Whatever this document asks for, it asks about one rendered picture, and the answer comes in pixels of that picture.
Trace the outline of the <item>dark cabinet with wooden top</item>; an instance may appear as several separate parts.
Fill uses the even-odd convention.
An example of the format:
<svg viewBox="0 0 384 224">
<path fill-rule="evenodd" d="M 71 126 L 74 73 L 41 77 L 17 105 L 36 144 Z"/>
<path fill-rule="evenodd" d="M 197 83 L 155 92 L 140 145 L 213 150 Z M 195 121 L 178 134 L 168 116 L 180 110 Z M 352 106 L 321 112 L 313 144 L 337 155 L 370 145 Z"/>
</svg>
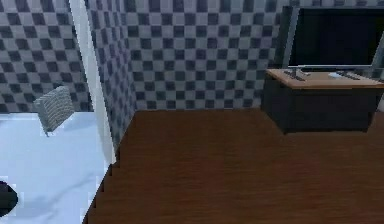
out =
<svg viewBox="0 0 384 224">
<path fill-rule="evenodd" d="M 261 109 L 283 133 L 366 132 L 383 94 L 383 82 L 352 72 L 332 78 L 328 72 L 268 69 Z"/>
</svg>

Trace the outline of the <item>black television set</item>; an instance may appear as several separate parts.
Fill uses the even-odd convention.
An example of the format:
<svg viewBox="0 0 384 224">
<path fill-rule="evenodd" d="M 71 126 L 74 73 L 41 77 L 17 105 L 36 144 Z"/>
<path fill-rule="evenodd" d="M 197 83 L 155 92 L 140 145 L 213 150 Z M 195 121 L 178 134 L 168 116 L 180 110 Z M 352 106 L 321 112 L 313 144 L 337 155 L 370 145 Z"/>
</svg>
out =
<svg viewBox="0 0 384 224">
<path fill-rule="evenodd" d="M 275 63 L 307 71 L 374 69 L 383 49 L 384 7 L 285 6 Z"/>
</svg>

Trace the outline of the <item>black round object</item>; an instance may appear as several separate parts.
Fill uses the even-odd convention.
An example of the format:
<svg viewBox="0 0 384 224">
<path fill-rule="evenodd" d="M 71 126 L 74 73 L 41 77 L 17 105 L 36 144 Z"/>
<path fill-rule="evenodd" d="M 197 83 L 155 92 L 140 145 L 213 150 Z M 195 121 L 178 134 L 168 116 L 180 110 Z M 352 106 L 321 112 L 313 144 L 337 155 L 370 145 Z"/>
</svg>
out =
<svg viewBox="0 0 384 224">
<path fill-rule="evenodd" d="M 4 181 L 0 181 L 0 217 L 9 214 L 18 203 L 16 191 Z"/>
</svg>

